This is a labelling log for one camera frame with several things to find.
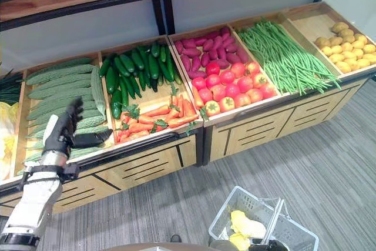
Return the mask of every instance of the yellow potato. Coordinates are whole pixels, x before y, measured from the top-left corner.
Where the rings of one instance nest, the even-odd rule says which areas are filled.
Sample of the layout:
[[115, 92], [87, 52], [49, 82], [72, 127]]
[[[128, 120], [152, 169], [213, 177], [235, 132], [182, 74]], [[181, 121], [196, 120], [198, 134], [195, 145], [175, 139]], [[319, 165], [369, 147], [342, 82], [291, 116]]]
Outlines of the yellow potato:
[[329, 46], [325, 46], [324, 48], [321, 48], [321, 51], [327, 55], [328, 57], [333, 54], [331, 48]]
[[352, 50], [353, 54], [355, 54], [355, 56], [357, 57], [357, 59], [362, 59], [363, 58], [363, 50], [362, 49], [358, 49], [358, 48], [355, 48]]
[[371, 54], [371, 53], [374, 53], [375, 51], [376, 51], [376, 46], [374, 46], [373, 44], [366, 44], [363, 47], [363, 52], [365, 54]]
[[367, 42], [368, 42], [368, 39], [362, 34], [355, 34], [354, 38], [355, 38], [356, 41], [363, 42], [363, 44], [367, 44]]
[[342, 43], [341, 47], [342, 51], [352, 51], [352, 49], [354, 48], [349, 42]]
[[355, 41], [355, 38], [353, 35], [348, 35], [348, 36], [343, 37], [343, 42], [353, 43], [354, 41]]
[[331, 51], [333, 54], [340, 54], [342, 53], [342, 47], [341, 45], [332, 46]]
[[350, 73], [351, 72], [351, 68], [348, 65], [348, 63], [346, 63], [346, 62], [339, 61], [335, 65], [338, 67], [338, 69], [341, 70], [342, 73]]
[[370, 66], [371, 63], [367, 59], [359, 59], [358, 60], [358, 65], [359, 65], [359, 68], [361, 69], [361, 68], [365, 68], [365, 67]]
[[364, 47], [364, 43], [363, 41], [357, 40], [352, 43], [352, 47], [362, 49]]
[[359, 64], [356, 59], [345, 59], [344, 62], [346, 62], [352, 71], [359, 70]]
[[333, 63], [337, 63], [339, 61], [343, 61], [345, 59], [345, 56], [342, 54], [333, 54], [329, 57], [330, 61]]
[[342, 31], [343, 29], [348, 29], [348, 25], [344, 22], [338, 22], [336, 23], [331, 30], [335, 32], [336, 34]]

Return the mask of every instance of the robotic arm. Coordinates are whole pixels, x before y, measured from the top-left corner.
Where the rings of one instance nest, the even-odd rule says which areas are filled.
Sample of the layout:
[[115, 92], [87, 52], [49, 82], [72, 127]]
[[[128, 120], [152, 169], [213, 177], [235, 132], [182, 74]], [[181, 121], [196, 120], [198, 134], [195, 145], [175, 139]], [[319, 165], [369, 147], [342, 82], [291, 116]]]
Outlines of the robotic arm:
[[66, 164], [71, 148], [98, 146], [111, 135], [109, 129], [75, 136], [82, 112], [82, 100], [77, 98], [60, 118], [51, 116], [43, 136], [41, 164], [28, 167], [23, 173], [23, 195], [0, 235], [0, 250], [36, 250], [51, 219], [53, 205], [62, 193], [62, 184], [78, 177], [78, 165]]

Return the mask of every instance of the red fruit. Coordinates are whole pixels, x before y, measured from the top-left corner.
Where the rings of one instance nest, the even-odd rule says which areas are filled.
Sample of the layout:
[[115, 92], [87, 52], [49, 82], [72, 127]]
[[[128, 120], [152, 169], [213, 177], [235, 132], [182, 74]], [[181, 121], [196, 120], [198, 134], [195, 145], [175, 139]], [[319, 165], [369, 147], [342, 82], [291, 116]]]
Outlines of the red fruit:
[[266, 83], [260, 87], [261, 92], [263, 93], [264, 99], [271, 98], [277, 95], [274, 85], [271, 83]]
[[204, 103], [213, 100], [213, 94], [207, 88], [203, 88], [199, 90], [199, 95]]
[[249, 91], [247, 91], [247, 94], [251, 98], [252, 103], [255, 103], [255, 102], [258, 102], [258, 101], [261, 101], [261, 100], [264, 99], [263, 93], [261, 92], [261, 90], [259, 90], [257, 88], [250, 89]]
[[215, 73], [211, 74], [206, 78], [206, 87], [211, 89], [214, 85], [219, 85], [221, 80]]
[[231, 97], [222, 98], [219, 102], [221, 112], [227, 112], [235, 109], [235, 101]]
[[192, 85], [197, 88], [199, 91], [200, 89], [206, 88], [206, 82], [204, 78], [194, 78], [192, 80]]
[[235, 63], [234, 65], [231, 66], [230, 70], [235, 74], [235, 78], [240, 78], [241, 76], [244, 75], [244, 71], [246, 70], [246, 67], [244, 66], [243, 63]]
[[252, 79], [249, 76], [244, 76], [237, 81], [237, 86], [241, 93], [246, 93], [253, 87]]
[[206, 73], [208, 76], [215, 74], [219, 75], [219, 65], [217, 62], [210, 62], [206, 65]]
[[226, 70], [219, 75], [219, 78], [223, 85], [228, 85], [235, 80], [235, 74], [230, 70]]
[[224, 85], [214, 85], [210, 90], [213, 92], [215, 101], [219, 101], [226, 96], [226, 87]]
[[226, 86], [226, 96], [235, 98], [240, 93], [239, 87], [235, 83]]
[[263, 73], [257, 73], [252, 77], [253, 87], [260, 88], [268, 83], [268, 79]]
[[245, 94], [245, 93], [238, 94], [234, 98], [234, 101], [235, 101], [235, 108], [239, 108], [239, 107], [251, 104], [250, 97], [248, 96], [248, 94]]

